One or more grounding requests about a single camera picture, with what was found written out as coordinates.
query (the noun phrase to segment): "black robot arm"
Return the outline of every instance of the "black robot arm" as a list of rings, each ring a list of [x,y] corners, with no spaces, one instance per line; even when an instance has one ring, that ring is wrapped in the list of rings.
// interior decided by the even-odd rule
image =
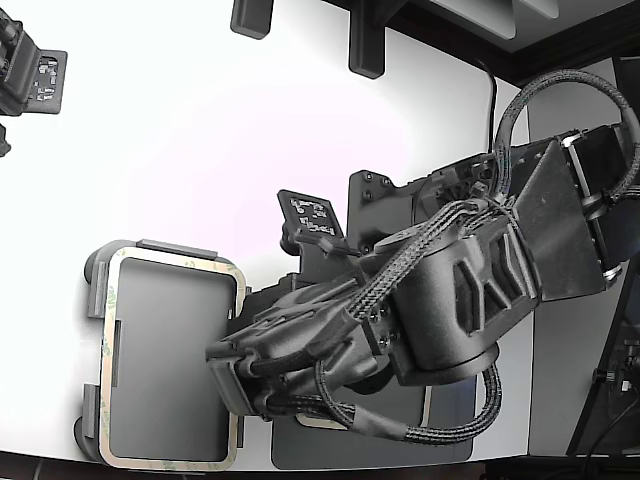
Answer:
[[[566,81],[607,94],[624,124],[510,147],[526,102]],[[281,191],[281,245],[300,256],[301,271],[250,295],[234,331],[207,349],[225,404],[238,415],[304,413],[410,443],[477,436],[500,410],[498,339],[541,302],[605,290],[636,253],[636,232],[622,226],[638,223],[640,211],[618,203],[640,196],[639,139],[615,87],[565,70],[514,99],[491,154],[399,188],[382,175],[354,174],[346,237],[328,201]],[[345,386],[375,393],[393,376],[401,385],[442,385],[478,374],[485,406],[452,429],[405,425],[331,395]]]
[[[41,50],[22,22],[0,9],[0,115],[60,113],[67,53]],[[11,146],[0,125],[0,157]]]

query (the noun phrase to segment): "black bracket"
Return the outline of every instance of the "black bracket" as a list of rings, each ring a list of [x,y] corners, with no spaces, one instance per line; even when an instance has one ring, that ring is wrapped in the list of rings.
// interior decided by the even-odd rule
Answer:
[[[231,30],[260,40],[271,30],[274,0],[234,0]],[[353,0],[350,9],[349,69],[367,78],[384,73],[384,29],[408,0]]]
[[[407,0],[354,0],[349,33],[349,69],[367,78],[384,73],[384,27]]]
[[[271,30],[273,0],[234,0],[231,30],[262,40]]]

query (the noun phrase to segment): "white tabletop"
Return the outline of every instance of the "white tabletop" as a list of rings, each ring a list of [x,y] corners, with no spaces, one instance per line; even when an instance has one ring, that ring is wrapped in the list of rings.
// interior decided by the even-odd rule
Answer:
[[[400,185],[485,148],[483,72],[388,31],[387,72],[371,81],[347,69],[347,12],[278,0],[258,42],[230,31],[232,3],[3,2],[69,63],[59,116],[3,120],[0,451],[83,458],[72,426],[99,379],[82,277],[96,248],[217,250],[262,288],[297,268],[278,245],[279,189],[330,199],[345,225],[351,173]],[[515,92],[500,84],[499,112]],[[503,413],[473,458],[526,453],[531,328],[501,342]],[[235,468],[273,468],[268,424],[248,419],[245,447]]]

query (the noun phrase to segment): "rectangular frame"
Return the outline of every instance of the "rectangular frame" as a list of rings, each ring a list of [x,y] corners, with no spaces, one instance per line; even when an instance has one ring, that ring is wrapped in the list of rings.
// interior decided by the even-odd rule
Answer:
[[[148,250],[138,247],[125,247],[118,250],[109,263],[107,279],[107,300],[102,336],[102,360],[100,373],[100,455],[109,465],[132,470],[156,470],[178,472],[219,472],[233,465],[237,454],[238,417],[229,415],[229,448],[227,457],[221,462],[189,462],[184,460],[149,460],[116,457],[109,445],[111,415],[111,379],[113,375],[113,348],[116,310],[118,305],[118,284],[122,262],[127,258],[146,260],[175,267],[190,268],[204,272],[229,275],[236,282],[236,302],[234,316],[242,311],[246,295],[246,281],[242,272],[229,263],[172,253]]]

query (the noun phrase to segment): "gray wall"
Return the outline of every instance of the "gray wall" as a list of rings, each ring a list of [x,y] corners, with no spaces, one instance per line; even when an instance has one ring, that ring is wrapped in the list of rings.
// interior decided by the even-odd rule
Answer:
[[[613,62],[586,68],[615,83]],[[529,104],[531,140],[575,128],[617,123],[620,115],[600,92],[576,84],[550,88]],[[587,298],[543,304],[534,316],[533,391],[529,452],[564,455],[582,412],[620,296],[622,282]]]

